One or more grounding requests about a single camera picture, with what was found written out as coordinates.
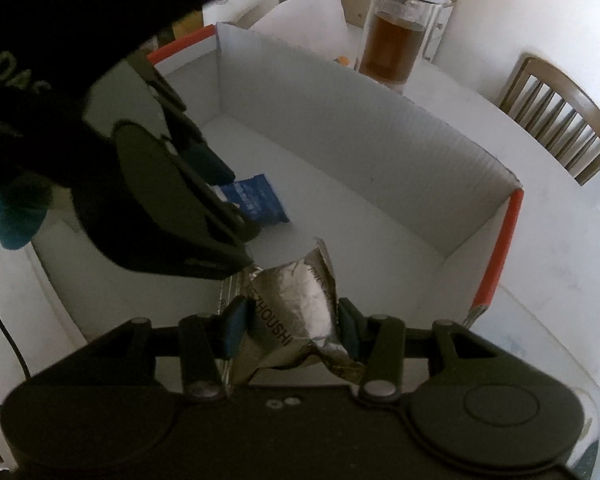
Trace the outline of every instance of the blue wrapper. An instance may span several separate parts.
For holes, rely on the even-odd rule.
[[[260,225],[289,222],[280,200],[263,174],[220,186],[220,189],[229,202],[237,204],[241,211]]]

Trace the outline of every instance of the wooden chair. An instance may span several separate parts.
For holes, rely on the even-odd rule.
[[[531,77],[536,81],[520,99]],[[555,66],[527,57],[500,110],[533,135],[580,185],[600,171],[600,152],[591,155],[592,148],[600,150],[600,142],[596,142],[600,141],[600,109]],[[588,164],[587,157],[592,158]],[[583,168],[576,166],[583,163]]]

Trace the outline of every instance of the brown liquid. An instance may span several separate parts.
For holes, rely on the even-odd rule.
[[[403,85],[418,57],[425,29],[386,12],[371,19],[360,73],[389,86]]]

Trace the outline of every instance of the white paper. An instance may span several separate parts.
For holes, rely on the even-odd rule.
[[[323,59],[336,59],[349,51],[340,0],[287,0],[251,28]]]

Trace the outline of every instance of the gold foil packet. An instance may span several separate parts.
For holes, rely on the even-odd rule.
[[[359,383],[363,365],[340,343],[333,267],[322,240],[304,258],[273,269],[250,269],[241,294],[255,300],[248,332],[232,367],[233,384],[248,382],[260,368],[315,364]]]

